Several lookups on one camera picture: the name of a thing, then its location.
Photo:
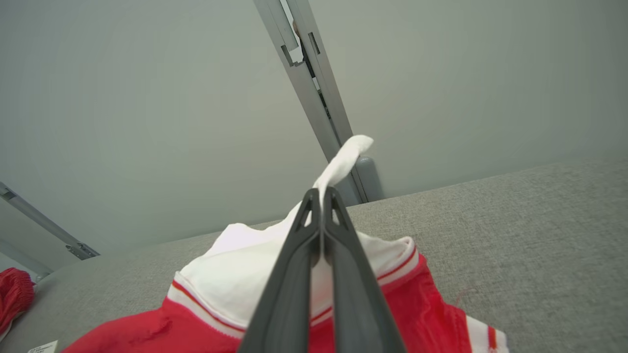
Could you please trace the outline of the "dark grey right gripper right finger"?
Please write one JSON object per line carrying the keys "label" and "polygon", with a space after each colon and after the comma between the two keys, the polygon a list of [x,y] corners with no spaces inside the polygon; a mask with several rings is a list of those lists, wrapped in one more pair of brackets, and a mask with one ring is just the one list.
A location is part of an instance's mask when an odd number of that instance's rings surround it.
{"label": "dark grey right gripper right finger", "polygon": [[337,353],[405,353],[401,333],[339,192],[325,190],[324,256],[332,268]]}

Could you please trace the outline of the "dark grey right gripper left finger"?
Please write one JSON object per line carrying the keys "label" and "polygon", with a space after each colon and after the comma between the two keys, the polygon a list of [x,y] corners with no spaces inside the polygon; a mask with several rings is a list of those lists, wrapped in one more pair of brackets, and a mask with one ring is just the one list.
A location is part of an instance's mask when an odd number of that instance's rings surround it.
{"label": "dark grey right gripper left finger", "polygon": [[319,190],[308,190],[276,259],[239,353],[307,353],[311,274],[320,259]]}

